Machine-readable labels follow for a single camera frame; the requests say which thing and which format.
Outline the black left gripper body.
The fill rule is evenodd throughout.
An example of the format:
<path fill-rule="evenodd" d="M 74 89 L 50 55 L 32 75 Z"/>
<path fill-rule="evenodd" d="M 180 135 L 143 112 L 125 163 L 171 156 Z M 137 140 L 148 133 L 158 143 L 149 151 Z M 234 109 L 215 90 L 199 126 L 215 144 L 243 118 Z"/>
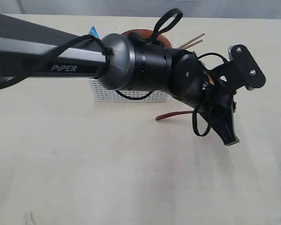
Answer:
<path fill-rule="evenodd" d="M 229 90 L 226 81 L 203 82 L 200 101 L 193 110 L 193 124 L 197 123 L 198 115 L 207 124 L 233 124 L 236 109 L 233 96 L 234 91 Z"/>

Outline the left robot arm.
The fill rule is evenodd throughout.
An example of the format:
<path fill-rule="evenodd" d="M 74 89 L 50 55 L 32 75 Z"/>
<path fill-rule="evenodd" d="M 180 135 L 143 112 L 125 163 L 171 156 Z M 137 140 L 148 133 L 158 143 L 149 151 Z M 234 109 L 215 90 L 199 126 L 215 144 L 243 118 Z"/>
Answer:
<path fill-rule="evenodd" d="M 0 90 L 27 78 L 93 78 L 107 90 L 163 91 L 192 107 L 227 146 L 238 143 L 235 103 L 224 81 L 209 72 L 193 52 L 165 48 L 157 42 L 162 25 L 171 29 L 181 18 L 173 9 L 156 24 L 149 38 L 109 34 L 98 39 L 76 36 L 0 14 Z"/>

